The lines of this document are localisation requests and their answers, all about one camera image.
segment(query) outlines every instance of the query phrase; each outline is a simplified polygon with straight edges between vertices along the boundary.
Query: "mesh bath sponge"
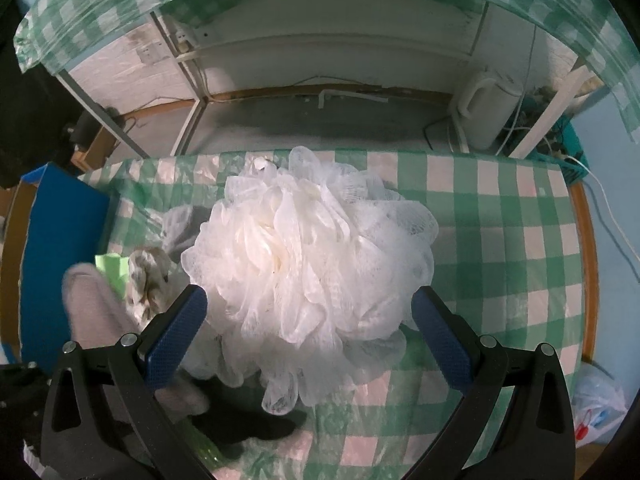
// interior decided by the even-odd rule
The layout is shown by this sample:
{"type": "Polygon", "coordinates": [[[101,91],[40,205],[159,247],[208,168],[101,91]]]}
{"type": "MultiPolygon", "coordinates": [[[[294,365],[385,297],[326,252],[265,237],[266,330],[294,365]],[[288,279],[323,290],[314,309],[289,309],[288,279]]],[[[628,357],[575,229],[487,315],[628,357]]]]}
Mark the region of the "mesh bath sponge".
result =
{"type": "Polygon", "coordinates": [[[228,386],[260,371],[263,408],[282,415],[381,375],[415,328],[431,283],[433,215],[347,164],[298,147],[226,180],[182,266],[209,300],[210,373],[228,386]]]}

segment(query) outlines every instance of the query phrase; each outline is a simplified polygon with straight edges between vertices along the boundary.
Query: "white kettle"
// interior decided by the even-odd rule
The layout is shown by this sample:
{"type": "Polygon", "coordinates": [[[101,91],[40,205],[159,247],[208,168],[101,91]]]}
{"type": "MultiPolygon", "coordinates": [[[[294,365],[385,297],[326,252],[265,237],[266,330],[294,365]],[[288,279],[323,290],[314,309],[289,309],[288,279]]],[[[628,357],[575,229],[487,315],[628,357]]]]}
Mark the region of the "white kettle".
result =
{"type": "Polygon", "coordinates": [[[476,73],[449,105],[460,145],[468,143],[476,150],[489,148],[513,114],[522,92],[522,85],[494,70],[476,73]]]}

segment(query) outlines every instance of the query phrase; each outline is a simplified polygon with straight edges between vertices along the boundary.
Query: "blue cardboard box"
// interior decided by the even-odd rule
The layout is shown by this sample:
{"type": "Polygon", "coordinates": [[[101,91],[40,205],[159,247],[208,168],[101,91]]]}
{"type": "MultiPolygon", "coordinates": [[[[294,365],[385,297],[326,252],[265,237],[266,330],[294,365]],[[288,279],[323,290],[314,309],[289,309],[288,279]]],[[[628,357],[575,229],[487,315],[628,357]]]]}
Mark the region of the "blue cardboard box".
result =
{"type": "Polygon", "coordinates": [[[7,217],[0,264],[0,341],[51,373],[71,337],[62,277],[93,262],[109,197],[54,164],[26,174],[7,217]]]}

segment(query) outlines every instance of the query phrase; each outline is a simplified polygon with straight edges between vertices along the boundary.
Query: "blue gripper pad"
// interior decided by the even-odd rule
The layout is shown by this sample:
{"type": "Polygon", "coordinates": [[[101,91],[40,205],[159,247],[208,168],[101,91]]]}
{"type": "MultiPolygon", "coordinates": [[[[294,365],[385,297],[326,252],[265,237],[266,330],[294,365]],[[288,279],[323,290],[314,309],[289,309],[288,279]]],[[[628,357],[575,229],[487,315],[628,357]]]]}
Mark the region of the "blue gripper pad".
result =
{"type": "Polygon", "coordinates": [[[449,309],[434,301],[426,287],[419,288],[411,300],[412,316],[449,386],[466,395],[473,383],[471,358],[443,317],[452,317],[449,309]]]}
{"type": "Polygon", "coordinates": [[[184,305],[146,356],[145,384],[152,392],[171,381],[207,314],[206,293],[199,286],[190,287],[192,291],[184,305]]]}

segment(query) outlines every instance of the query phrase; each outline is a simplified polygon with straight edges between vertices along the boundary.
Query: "table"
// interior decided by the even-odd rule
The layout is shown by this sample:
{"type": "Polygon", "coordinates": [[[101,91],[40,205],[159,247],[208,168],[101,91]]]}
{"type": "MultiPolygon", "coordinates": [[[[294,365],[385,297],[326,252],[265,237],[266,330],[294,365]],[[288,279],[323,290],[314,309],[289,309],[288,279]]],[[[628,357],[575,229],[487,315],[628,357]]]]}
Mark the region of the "table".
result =
{"type": "MultiPolygon", "coordinates": [[[[225,179],[246,160],[286,164],[289,150],[128,160],[81,178],[120,199],[109,250],[129,254],[160,241],[162,213],[211,206],[225,179]]],[[[389,187],[424,203],[440,225],[433,245],[433,287],[478,333],[504,346],[558,351],[569,388],[582,343],[582,261],[574,212],[557,167],[527,160],[442,156],[430,152],[316,152],[324,160],[377,172],[389,187]]],[[[354,392],[314,408],[295,434],[249,440],[241,458],[216,472],[240,478],[400,478],[426,450],[460,395],[418,333],[403,330],[402,362],[354,392]]],[[[238,389],[238,396],[251,388],[238,389]]],[[[480,460],[506,412],[503,391],[470,462],[480,460]]]]}

